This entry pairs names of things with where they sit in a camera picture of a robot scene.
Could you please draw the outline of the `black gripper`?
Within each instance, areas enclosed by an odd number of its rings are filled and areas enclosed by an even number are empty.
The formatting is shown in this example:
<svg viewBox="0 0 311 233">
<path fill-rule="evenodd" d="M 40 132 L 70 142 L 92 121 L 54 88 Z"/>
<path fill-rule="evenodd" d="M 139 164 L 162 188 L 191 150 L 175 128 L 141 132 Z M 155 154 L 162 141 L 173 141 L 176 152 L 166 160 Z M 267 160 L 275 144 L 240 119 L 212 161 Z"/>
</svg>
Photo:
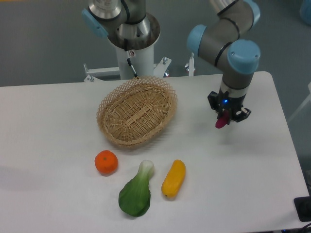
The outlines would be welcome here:
<svg viewBox="0 0 311 233">
<path fill-rule="evenodd" d="M 223 93 L 222 91 L 219 91 L 219 93 L 216 93 L 211 91 L 207 99 L 211 109 L 216 111 L 217 119 L 220 118 L 220 115 L 224 110 L 229 111 L 228 124 L 230 124 L 232 121 L 239 123 L 247 119 L 251 114 L 250 109 L 243 107 L 245 95 L 238 98 L 233 98 L 230 97 L 227 92 Z"/>
</svg>

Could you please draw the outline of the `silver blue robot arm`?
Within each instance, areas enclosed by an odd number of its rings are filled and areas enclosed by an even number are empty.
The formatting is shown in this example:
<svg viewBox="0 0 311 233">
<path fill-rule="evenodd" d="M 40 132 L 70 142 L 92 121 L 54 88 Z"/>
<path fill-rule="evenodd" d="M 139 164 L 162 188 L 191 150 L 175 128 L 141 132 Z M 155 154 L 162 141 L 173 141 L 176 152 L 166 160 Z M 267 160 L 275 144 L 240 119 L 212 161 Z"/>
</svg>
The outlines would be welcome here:
<svg viewBox="0 0 311 233">
<path fill-rule="evenodd" d="M 195 26 L 187 48 L 223 72 L 219 91 L 208 96 L 217 113 L 216 127 L 222 128 L 251 113 L 243 101 L 259 65 L 260 49 L 241 35 L 257 23 L 260 10 L 251 0 L 213 0 L 211 5 L 219 20 L 211 27 Z M 154 75 L 154 44 L 160 26 L 147 13 L 145 1 L 91 0 L 82 17 L 94 34 L 107 37 L 116 48 L 122 79 Z"/>
</svg>

